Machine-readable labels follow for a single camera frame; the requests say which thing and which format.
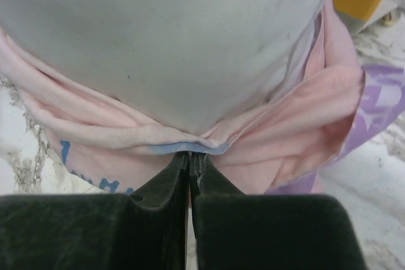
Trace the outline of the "pink purple printed pillowcase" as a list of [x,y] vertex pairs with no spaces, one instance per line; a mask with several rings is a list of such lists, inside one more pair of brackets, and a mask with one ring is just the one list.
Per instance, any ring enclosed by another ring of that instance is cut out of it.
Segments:
[[404,111],[404,70],[360,66],[327,0],[302,81],[202,135],[164,126],[85,87],[1,34],[1,73],[16,86],[67,169],[112,193],[132,193],[180,151],[209,154],[249,194],[308,193],[316,171],[382,132]]

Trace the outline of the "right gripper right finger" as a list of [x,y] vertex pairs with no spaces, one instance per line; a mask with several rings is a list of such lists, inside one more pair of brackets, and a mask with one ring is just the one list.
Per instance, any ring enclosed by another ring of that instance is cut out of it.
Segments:
[[328,195],[246,195],[190,155],[199,269],[366,269],[343,205]]

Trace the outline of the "white pillow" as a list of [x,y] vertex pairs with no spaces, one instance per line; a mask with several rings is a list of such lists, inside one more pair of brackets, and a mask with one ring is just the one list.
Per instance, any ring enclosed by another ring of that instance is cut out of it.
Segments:
[[1,28],[71,80],[201,134],[303,78],[325,0],[1,0]]

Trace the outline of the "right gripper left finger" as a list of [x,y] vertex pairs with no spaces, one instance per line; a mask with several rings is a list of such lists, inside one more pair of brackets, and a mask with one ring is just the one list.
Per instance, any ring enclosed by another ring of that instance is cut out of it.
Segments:
[[1,197],[2,269],[184,269],[189,156],[131,194]]

